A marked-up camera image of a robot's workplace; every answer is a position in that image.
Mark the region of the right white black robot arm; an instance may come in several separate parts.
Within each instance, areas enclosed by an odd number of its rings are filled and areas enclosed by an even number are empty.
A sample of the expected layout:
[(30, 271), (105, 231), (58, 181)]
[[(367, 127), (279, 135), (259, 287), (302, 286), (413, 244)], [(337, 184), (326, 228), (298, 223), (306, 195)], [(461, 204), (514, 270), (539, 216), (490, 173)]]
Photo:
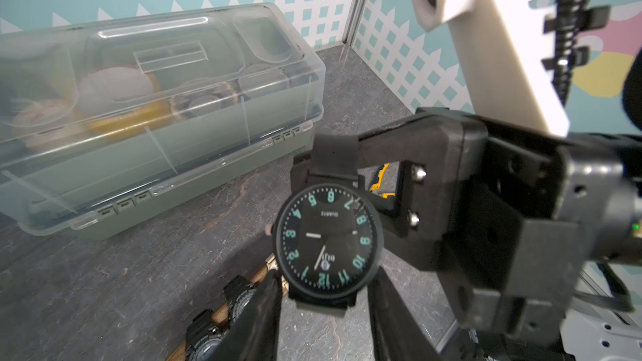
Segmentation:
[(423, 108), (361, 135), (359, 165), (398, 162), (374, 197), (386, 247), (435, 272), (468, 341), (463, 360), (623, 359), (611, 327), (578, 326), (580, 301), (633, 307), (615, 264), (641, 263), (641, 139), (573, 134), (565, 112), (590, 0), (412, 0), (448, 26), (474, 111)]

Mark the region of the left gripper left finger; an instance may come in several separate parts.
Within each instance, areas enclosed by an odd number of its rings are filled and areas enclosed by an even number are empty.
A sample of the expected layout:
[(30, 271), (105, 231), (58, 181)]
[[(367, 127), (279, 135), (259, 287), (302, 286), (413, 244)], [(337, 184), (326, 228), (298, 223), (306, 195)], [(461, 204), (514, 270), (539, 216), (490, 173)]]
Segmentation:
[(282, 299), (282, 277), (271, 270), (217, 348), (217, 359), (277, 359)]

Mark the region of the large black digital watch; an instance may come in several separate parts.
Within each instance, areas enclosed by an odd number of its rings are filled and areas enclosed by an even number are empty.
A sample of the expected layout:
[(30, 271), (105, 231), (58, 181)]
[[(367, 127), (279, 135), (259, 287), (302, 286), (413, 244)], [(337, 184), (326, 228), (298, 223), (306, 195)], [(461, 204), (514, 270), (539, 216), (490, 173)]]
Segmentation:
[(252, 296), (257, 291), (257, 285), (245, 277), (237, 275), (223, 289), (228, 307), (228, 322), (232, 326), (237, 322)]

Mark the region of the clear plastic storage box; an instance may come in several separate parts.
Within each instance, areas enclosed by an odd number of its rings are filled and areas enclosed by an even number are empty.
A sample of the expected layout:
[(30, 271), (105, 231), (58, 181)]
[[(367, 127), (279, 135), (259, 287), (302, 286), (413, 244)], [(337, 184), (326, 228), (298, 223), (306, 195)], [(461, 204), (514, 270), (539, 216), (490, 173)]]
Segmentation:
[(1, 215), (111, 237), (305, 145), (325, 70), (272, 3), (7, 33)]

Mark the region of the black rugged sport watch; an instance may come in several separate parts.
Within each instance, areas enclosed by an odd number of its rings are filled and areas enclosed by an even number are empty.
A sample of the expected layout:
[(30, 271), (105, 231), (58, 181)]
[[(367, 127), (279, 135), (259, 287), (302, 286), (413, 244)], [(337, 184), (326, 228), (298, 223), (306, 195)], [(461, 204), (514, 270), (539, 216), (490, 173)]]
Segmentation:
[(187, 361), (212, 361), (226, 333), (212, 321), (214, 312), (205, 309), (192, 320), (186, 332)]

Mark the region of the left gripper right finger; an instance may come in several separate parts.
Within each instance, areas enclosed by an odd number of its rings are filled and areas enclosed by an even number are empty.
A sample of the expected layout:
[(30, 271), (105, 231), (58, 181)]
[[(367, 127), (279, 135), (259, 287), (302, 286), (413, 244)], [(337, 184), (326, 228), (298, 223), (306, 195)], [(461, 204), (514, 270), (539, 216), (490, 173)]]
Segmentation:
[(368, 304), (375, 360), (441, 360), (384, 267), (368, 285)]

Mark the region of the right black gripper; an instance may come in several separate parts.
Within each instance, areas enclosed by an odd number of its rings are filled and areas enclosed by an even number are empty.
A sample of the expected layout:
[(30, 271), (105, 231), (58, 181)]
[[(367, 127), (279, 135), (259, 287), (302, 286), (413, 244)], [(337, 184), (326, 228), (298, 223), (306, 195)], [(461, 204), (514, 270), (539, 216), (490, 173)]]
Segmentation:
[(359, 165), (396, 162), (386, 246), (434, 271), (458, 322), (554, 342), (586, 262), (627, 260), (627, 138), (553, 138), (453, 110), (359, 137)]

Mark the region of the wooden watch stand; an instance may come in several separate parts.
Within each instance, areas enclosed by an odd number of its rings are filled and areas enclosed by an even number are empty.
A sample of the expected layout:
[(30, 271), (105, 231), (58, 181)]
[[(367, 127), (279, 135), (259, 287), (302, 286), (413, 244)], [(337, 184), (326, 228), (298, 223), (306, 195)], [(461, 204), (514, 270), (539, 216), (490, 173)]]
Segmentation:
[(209, 316), (210, 320), (206, 324), (206, 332), (223, 337), (232, 326), (232, 323), (238, 319), (268, 272), (277, 269), (276, 257), (274, 254), (270, 254), (265, 260), (265, 265), (250, 280), (240, 276), (235, 277), (227, 284), (224, 288), (224, 294), (231, 297), (231, 299), (227, 299), (225, 304), (216, 311), (206, 309), (197, 315), (195, 321), (202, 321), (203, 315)]

